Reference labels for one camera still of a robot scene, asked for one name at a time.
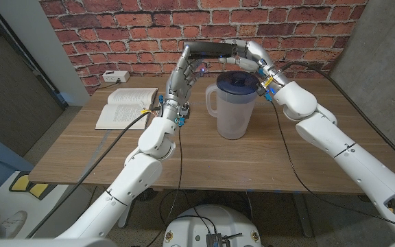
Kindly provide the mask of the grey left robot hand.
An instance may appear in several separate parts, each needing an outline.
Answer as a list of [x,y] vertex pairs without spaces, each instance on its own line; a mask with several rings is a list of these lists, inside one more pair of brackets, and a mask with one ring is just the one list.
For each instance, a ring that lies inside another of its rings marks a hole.
[[203,59],[191,57],[191,48],[186,46],[166,83],[162,118],[176,122],[180,109],[189,101],[191,88],[206,71]]

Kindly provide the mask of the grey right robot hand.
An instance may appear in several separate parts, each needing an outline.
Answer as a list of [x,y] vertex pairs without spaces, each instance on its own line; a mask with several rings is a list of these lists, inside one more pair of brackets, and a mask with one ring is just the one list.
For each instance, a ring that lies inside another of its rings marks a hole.
[[232,46],[232,55],[229,58],[220,58],[222,63],[235,64],[249,72],[261,72],[264,79],[260,87],[276,94],[290,80],[283,72],[276,68],[269,54],[262,46],[254,41],[227,39],[220,43]]

